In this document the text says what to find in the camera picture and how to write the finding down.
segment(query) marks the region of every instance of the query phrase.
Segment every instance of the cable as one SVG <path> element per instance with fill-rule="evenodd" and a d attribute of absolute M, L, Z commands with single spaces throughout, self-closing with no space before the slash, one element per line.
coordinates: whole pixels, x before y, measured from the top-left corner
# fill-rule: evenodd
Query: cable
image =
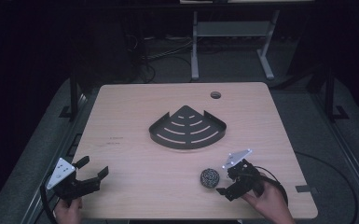
<path fill-rule="evenodd" d="M 146 67 L 146 70 L 147 70 L 146 72 L 149 72 L 149 69 L 150 69 L 150 70 L 152 70 L 152 73 L 153 73 L 152 77 L 151 77 L 150 79 L 147 79 L 146 74 L 142 71 L 142 68 L 141 68 L 140 78 L 141 78 L 141 80 L 144 82 L 144 84 L 148 84 L 148 83 L 152 82 L 153 79 L 155 78 L 155 76 L 156 76 L 156 69 L 155 69 L 152 65 L 150 65 L 150 64 L 145 64 L 145 67 Z"/>
<path fill-rule="evenodd" d="M 313 157 L 312 155 L 309 155 L 309 154 L 306 154 L 306 153 L 303 153 L 303 152 L 299 152 L 299 151 L 295 151 L 296 154 L 298 155 L 301 155 L 301 156 L 304 156 L 304 157 L 308 157 L 308 158 L 311 158 L 311 159 L 314 159 L 318 162 L 321 162 L 323 163 L 324 165 L 330 167 L 331 169 L 333 169 L 334 171 L 336 171 L 339 175 L 341 175 L 341 177 L 345 180 L 345 182 L 347 182 L 347 185 L 348 187 L 350 188 L 351 190 L 351 193 L 352 193 L 352 196 L 353 196 L 353 200 L 354 200 L 354 212 L 353 212 L 353 217 L 352 217 L 352 220 L 351 220 L 351 224 L 355 223 L 356 222 L 356 219 L 357 219 L 357 214 L 358 214 L 358 210 L 359 210 L 359 205 L 358 205 L 358 200 L 357 200 L 357 196 L 356 196 L 356 193 L 354 192 L 354 188 L 351 184 L 351 182 L 348 180 L 348 178 L 339 170 L 337 169 L 336 167 L 334 167 L 333 165 L 331 165 L 330 163 L 326 162 L 326 161 L 323 161 L 319 158 L 316 158 L 316 157 Z"/>
<path fill-rule="evenodd" d="M 189 41 L 187 41 L 187 43 L 185 43 L 185 45 L 182 45 L 182 46 L 179 46 L 175 49 L 170 49 L 170 50 L 167 50 L 165 52 L 161 52 L 161 53 L 158 53 L 158 54 L 155 54 L 155 55 L 150 55 L 150 56 L 143 56 L 141 57 L 141 59 L 143 60 L 151 60 L 151 59 L 157 59 L 157 58 L 161 58 L 161 57 L 164 57 L 164 56 L 168 56 L 168 55 L 171 55 L 171 54 L 174 54 L 174 53 L 178 53 L 182 50 L 185 50 L 185 49 L 188 49 L 189 47 L 191 47 L 191 44 L 192 44 L 192 40 L 189 39 Z"/>
<path fill-rule="evenodd" d="M 274 177 L 274 179 L 275 179 L 278 183 L 280 183 L 280 182 L 278 181 L 277 177 L 275 177 L 275 175 L 273 175 L 272 172 L 270 172 L 270 171 L 267 170 L 266 168 L 263 168 L 263 167 L 260 167 L 260 166 L 255 166 L 255 168 L 257 168 L 257 169 L 262 169 L 262 170 L 266 171 L 267 173 L 269 173 L 270 175 L 272 175 L 272 177 Z"/>
<path fill-rule="evenodd" d="M 40 190 L 40 199 L 42 201 L 43 209 L 45 210 L 48 219 L 50 220 L 51 223 L 57 224 L 57 221 L 48 205 L 48 196 L 46 195 L 46 182 L 52 174 L 53 174 L 52 171 L 48 172 L 48 174 L 43 179 L 43 183 L 40 186 L 39 190 Z"/>
<path fill-rule="evenodd" d="M 55 196 L 56 196 L 56 194 L 54 193 L 54 194 L 48 199 L 48 204 L 51 203 L 51 201 L 55 198 Z M 44 211 L 45 211 L 44 209 L 40 210 L 39 214 L 37 214 L 37 217 L 36 217 L 36 219 L 35 219 L 35 221 L 34 221 L 34 224 L 36 224 L 36 222 L 37 222 L 37 221 L 39 220 L 39 218 L 42 216 L 42 214 L 43 214 Z"/>
<path fill-rule="evenodd" d="M 136 47 L 138 47 L 138 38 L 136 38 L 135 35 L 126 35 L 126 37 L 132 37 L 135 40 L 135 44 L 131 49 L 128 49 L 128 51 L 132 51 L 133 49 L 136 49 Z"/>
<path fill-rule="evenodd" d="M 179 60 L 185 62 L 186 64 L 188 64 L 188 65 L 191 67 L 191 63 L 190 63 L 188 60 L 186 60 L 186 59 L 184 59 L 184 58 L 181 58 L 181 57 L 178 57 L 178 56 L 164 56 L 164 57 L 161 57 L 161 58 L 158 58 L 158 59 L 153 59 L 153 60 L 151 60 L 150 62 L 154 62 L 154 61 L 156 61 L 156 60 L 161 60 L 161 59 L 170 59 L 170 58 L 171 58 L 171 59 L 179 59 Z M 156 82 L 154 81 L 154 78 L 155 78 L 155 76 L 156 76 L 156 70 L 155 70 L 151 65 L 149 65 L 149 67 L 152 68 L 154 74 L 153 74 L 153 77 L 150 78 L 149 80 L 147 80 L 146 77 L 145 77 L 144 83 L 150 83 L 150 82 L 156 83 Z"/>

